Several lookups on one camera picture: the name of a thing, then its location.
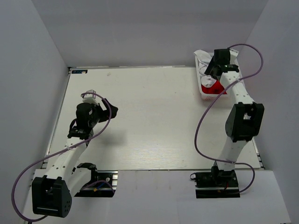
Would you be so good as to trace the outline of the white t-shirt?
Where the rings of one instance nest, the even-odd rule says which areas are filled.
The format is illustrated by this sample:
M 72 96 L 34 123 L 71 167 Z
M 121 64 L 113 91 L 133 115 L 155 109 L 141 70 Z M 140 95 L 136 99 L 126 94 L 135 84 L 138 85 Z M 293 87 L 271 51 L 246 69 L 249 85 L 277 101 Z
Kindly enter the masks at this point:
M 216 83 L 223 85 L 225 80 L 233 82 L 240 76 L 239 66 L 234 63 L 237 51 L 226 48 L 215 49 L 213 53 L 197 50 L 193 54 L 199 84 L 206 88 L 212 88 Z

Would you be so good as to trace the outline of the red t-shirt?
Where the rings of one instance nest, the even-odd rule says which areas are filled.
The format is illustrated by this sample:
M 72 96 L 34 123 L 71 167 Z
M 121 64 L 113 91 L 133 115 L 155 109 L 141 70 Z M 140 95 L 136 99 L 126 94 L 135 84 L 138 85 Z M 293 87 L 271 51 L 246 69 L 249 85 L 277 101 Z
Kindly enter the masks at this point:
M 220 84 L 218 80 L 211 87 L 205 87 L 201 85 L 201 88 L 203 93 L 214 95 L 218 95 L 224 90 L 224 87 Z

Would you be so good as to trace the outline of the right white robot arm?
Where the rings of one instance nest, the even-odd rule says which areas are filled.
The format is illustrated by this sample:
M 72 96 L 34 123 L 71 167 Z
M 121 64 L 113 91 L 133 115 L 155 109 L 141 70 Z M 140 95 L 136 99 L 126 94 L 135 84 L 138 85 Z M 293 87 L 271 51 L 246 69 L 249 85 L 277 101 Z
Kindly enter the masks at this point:
M 222 186 L 235 169 L 235 163 L 249 141 L 257 136 L 262 123 L 264 105 L 256 103 L 247 93 L 240 78 L 239 67 L 231 63 L 229 49 L 216 49 L 205 74 L 218 80 L 225 88 L 233 107 L 225 123 L 227 139 L 214 163 L 218 170 L 211 174 L 211 181 Z

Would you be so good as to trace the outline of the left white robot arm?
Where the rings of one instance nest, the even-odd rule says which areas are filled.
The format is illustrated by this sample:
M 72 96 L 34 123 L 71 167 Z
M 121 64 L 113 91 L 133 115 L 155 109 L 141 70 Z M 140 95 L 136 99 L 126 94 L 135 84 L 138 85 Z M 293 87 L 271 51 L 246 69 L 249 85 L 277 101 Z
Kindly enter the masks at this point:
M 81 103 L 76 108 L 76 118 L 71 122 L 66 141 L 66 152 L 60 153 L 52 167 L 32 182 L 33 213 L 66 217 L 71 209 L 72 198 L 85 186 L 98 183 L 96 165 L 79 163 L 93 137 L 94 127 L 116 117 L 118 108 L 106 100 L 99 103 Z

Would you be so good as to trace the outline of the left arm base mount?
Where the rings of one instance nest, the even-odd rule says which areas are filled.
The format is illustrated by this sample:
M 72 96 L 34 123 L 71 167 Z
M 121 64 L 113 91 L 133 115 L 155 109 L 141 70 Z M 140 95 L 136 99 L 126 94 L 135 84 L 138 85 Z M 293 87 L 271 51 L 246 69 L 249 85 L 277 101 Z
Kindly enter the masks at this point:
M 75 197 L 112 198 L 117 188 L 118 171 L 97 171 Z

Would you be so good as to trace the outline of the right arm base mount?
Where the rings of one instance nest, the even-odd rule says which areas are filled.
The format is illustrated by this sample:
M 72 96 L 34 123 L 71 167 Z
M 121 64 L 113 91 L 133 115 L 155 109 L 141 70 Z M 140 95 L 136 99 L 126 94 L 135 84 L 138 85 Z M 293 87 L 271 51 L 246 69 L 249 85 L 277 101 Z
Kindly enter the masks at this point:
M 212 172 L 197 172 L 190 175 L 195 182 L 197 199 L 240 198 L 235 171 L 231 177 L 214 178 Z

